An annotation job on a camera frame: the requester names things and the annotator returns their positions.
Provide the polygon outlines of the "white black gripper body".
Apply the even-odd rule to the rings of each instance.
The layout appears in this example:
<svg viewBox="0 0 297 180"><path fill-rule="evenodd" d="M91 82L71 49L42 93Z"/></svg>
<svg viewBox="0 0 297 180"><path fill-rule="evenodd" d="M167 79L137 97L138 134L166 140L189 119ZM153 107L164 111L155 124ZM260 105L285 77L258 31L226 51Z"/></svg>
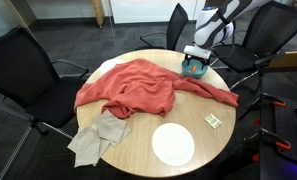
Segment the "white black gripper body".
<svg viewBox="0 0 297 180"><path fill-rule="evenodd" d="M190 46L187 45L184 48L185 58L194 58L194 59L205 59L208 60L211 55L210 50L202 49L199 46Z"/></svg>

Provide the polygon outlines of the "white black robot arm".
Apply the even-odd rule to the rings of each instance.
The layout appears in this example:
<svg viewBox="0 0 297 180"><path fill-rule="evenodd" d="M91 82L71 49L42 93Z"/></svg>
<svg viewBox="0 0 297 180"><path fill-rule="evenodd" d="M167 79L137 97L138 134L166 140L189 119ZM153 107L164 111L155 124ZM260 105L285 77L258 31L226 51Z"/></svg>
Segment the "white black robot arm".
<svg viewBox="0 0 297 180"><path fill-rule="evenodd" d="M220 7L203 8L196 21L193 45L184 48L185 60L208 61L210 48L232 34L232 22L238 16L269 1L271 0L226 0Z"/></svg>

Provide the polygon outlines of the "black robot base with clamps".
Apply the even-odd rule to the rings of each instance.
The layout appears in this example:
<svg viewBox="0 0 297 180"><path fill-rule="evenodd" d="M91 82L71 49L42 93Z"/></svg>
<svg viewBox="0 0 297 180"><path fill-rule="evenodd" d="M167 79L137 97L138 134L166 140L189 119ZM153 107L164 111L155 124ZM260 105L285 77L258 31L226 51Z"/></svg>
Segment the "black robot base with clamps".
<svg viewBox="0 0 297 180"><path fill-rule="evenodd" d="M297 100L262 93L243 114L258 105L259 129L247 140L259 140L260 150L253 157L260 164L260 180L297 180Z"/></svg>

